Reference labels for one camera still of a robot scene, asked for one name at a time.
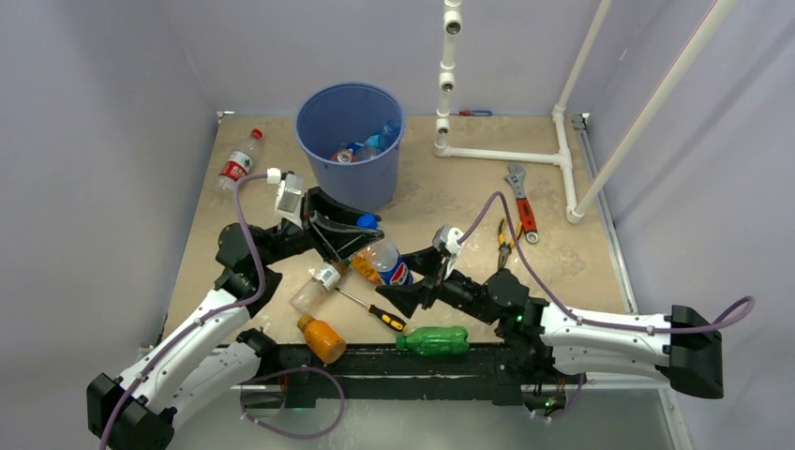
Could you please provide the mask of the small Pepsi bottle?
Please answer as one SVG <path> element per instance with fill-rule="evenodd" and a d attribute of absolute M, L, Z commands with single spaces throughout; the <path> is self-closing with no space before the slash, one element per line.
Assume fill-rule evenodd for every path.
<path fill-rule="evenodd" d="M 413 284 L 413 274 L 391 239 L 384 237 L 363 248 L 361 254 L 384 285 L 408 286 Z"/>

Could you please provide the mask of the orange pouch gold cap bottle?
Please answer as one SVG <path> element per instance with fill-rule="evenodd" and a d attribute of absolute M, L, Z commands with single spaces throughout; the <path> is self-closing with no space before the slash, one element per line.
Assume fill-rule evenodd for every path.
<path fill-rule="evenodd" d="M 361 252 L 352 256 L 351 267 L 371 284 L 378 286 L 383 283 L 379 273 L 371 266 Z"/>

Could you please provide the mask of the green plastic bottle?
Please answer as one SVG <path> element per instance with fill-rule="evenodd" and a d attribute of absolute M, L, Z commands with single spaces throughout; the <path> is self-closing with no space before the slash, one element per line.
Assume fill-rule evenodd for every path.
<path fill-rule="evenodd" d="M 396 337 L 396 348 L 422 356 L 464 354 L 470 349 L 468 330 L 460 325 L 420 327 Z"/>

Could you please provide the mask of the large Pepsi bottle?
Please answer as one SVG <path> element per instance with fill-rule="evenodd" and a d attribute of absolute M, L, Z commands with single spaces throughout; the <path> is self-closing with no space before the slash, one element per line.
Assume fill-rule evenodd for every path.
<path fill-rule="evenodd" d="M 345 146 L 341 146 L 331 157 L 331 160 L 339 163 L 360 161 L 363 155 L 363 149 L 366 147 L 367 146 L 363 143 L 351 142 Z"/>

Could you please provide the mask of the crushed blue label bottle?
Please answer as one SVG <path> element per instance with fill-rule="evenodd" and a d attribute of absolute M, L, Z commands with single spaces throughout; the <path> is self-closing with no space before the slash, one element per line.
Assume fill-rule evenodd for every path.
<path fill-rule="evenodd" d="M 363 146 L 359 149 L 359 156 L 363 159 L 371 159 L 380 155 L 395 140 L 400 130 L 400 124 L 394 120 L 388 120 L 383 127 L 369 136 Z"/>

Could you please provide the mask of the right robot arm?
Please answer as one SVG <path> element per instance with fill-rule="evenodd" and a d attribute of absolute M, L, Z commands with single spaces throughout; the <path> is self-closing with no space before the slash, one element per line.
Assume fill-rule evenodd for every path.
<path fill-rule="evenodd" d="M 521 364 L 537 381 L 602 372 L 666 381 L 694 398 L 724 395 L 722 335 L 690 307 L 650 315 L 560 307 L 531 295 L 507 269 L 478 283 L 448 268 L 434 247 L 409 254 L 402 267 L 421 279 L 379 286 L 379 295 L 406 317 L 441 301 L 495 325 L 496 336 L 519 350 Z"/>

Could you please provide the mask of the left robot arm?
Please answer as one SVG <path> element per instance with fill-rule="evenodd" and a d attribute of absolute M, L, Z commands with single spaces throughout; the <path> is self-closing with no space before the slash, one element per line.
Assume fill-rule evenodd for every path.
<path fill-rule="evenodd" d="M 289 194 L 290 212 L 262 229 L 242 220 L 218 238 L 221 276 L 197 308 L 133 366 L 87 387 L 89 430 L 103 449 L 164 449 L 193 415 L 231 387 L 269 383 L 279 371 L 279 346 L 249 329 L 222 352 L 217 345 L 264 308 L 282 280 L 273 263 L 307 251 L 341 263 L 383 239 L 377 227 L 358 225 L 362 211 L 331 199 L 318 187 Z"/>

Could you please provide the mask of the blue plastic bin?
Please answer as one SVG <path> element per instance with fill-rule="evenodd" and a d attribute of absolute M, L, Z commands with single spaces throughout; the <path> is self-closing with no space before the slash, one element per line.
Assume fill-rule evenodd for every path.
<path fill-rule="evenodd" d="M 295 119 L 297 141 L 318 185 L 333 199 L 370 213 L 395 196 L 405 128 L 397 99 L 362 82 L 318 91 Z"/>

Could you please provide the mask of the black yellow screwdriver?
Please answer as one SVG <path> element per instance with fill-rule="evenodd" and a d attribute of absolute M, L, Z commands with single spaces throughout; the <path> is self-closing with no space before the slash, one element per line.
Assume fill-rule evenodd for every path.
<path fill-rule="evenodd" d="M 348 293 L 346 291 L 343 291 L 340 288 L 336 288 L 336 291 L 338 293 L 342 294 L 344 297 L 346 297 L 346 298 L 354 301 L 358 305 L 364 307 L 369 314 L 371 314 L 372 316 L 376 317 L 380 322 L 385 324 L 391 330 L 393 330 L 395 332 L 398 332 L 398 333 L 403 333 L 403 332 L 406 331 L 407 323 L 403 319 L 401 319 L 397 314 L 389 312 L 389 311 L 387 311 L 385 309 L 382 309 L 380 307 L 376 307 L 373 304 L 366 303 L 365 301 L 355 297 L 354 295 L 352 295 L 352 294 L 350 294 L 350 293 Z"/>

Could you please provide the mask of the green cap tea bottle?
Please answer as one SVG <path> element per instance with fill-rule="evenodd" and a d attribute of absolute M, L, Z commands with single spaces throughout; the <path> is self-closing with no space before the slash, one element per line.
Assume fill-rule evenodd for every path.
<path fill-rule="evenodd" d="M 302 314 L 310 314 L 337 286 L 345 271 L 340 262 L 324 262 L 314 275 L 290 299 L 290 305 Z"/>

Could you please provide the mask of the red label clear bottle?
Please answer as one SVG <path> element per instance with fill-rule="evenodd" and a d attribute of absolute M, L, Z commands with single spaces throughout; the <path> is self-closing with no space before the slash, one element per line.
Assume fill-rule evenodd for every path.
<path fill-rule="evenodd" d="M 249 175 L 262 152 L 263 142 L 263 132 L 254 128 L 245 139 L 232 147 L 231 153 L 217 175 L 217 189 L 233 190 L 241 178 Z"/>

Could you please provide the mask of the orange juice bottle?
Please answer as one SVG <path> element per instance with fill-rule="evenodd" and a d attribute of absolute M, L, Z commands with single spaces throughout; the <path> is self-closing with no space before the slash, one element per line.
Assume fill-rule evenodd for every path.
<path fill-rule="evenodd" d="M 345 353 L 347 342 L 327 322 L 306 314 L 296 326 L 307 346 L 326 365 L 334 364 Z"/>

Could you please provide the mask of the red blue screwdriver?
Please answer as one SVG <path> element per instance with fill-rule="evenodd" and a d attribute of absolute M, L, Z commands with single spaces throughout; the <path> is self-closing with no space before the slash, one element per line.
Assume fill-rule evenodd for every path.
<path fill-rule="evenodd" d="M 454 112 L 454 115 L 462 117 L 490 117 L 493 112 L 490 110 L 459 110 Z"/>

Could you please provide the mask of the yellow handled pliers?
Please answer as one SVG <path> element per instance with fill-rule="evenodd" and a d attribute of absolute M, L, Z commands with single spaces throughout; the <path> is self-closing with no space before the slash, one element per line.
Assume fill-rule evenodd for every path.
<path fill-rule="evenodd" d="M 506 223 L 507 220 L 503 217 L 498 227 L 499 256 L 498 256 L 497 270 L 503 270 L 505 268 L 508 262 L 508 258 L 511 255 L 513 248 L 515 247 L 516 240 L 519 239 L 524 234 L 522 224 L 519 222 L 517 224 L 516 236 L 508 238 Z"/>

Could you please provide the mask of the red handled adjustable wrench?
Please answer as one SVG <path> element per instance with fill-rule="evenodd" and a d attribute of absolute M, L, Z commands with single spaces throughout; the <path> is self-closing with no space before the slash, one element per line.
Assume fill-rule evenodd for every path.
<path fill-rule="evenodd" d="M 532 206 L 524 189 L 526 171 L 517 163 L 509 163 L 507 170 L 508 174 L 503 179 L 514 192 L 521 231 L 527 242 L 535 245 L 539 242 L 539 234 Z"/>

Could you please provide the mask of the white PVC pipe frame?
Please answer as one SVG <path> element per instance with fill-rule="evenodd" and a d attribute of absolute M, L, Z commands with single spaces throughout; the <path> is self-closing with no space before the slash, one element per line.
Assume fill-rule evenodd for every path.
<path fill-rule="evenodd" d="M 566 219 L 572 224 L 577 224 L 583 219 L 585 213 L 602 191 L 611 175 L 614 174 L 619 167 L 625 155 L 633 148 L 637 139 L 651 123 L 652 119 L 669 98 L 673 89 L 679 84 L 683 75 L 685 75 L 705 45 L 711 40 L 715 32 L 725 21 L 736 3 L 730 0 L 711 2 L 710 7 L 707 9 L 690 37 L 686 40 L 685 44 L 683 44 L 682 48 L 673 58 L 666 72 L 637 113 L 637 116 L 631 121 L 628 129 L 620 138 L 619 143 L 616 145 L 607 162 L 598 171 L 581 198 L 578 197 L 576 192 L 573 158 L 566 135 L 564 113 L 568 100 L 584 68 L 585 62 L 591 53 L 593 44 L 608 15 L 612 2 L 603 0 L 598 4 L 588 32 L 578 51 L 577 58 L 569 72 L 558 101 L 551 111 L 551 120 L 555 127 L 558 141 L 558 151 L 554 154 L 472 149 L 455 147 L 448 143 L 448 135 L 451 132 L 449 120 L 451 115 L 450 99 L 457 86 L 455 77 L 455 56 L 458 36 L 463 26 L 461 5 L 462 3 L 460 1 L 445 0 L 443 2 L 443 45 L 442 58 L 439 63 L 439 102 L 436 109 L 434 155 L 438 158 L 478 158 L 556 166 L 562 173 Z"/>

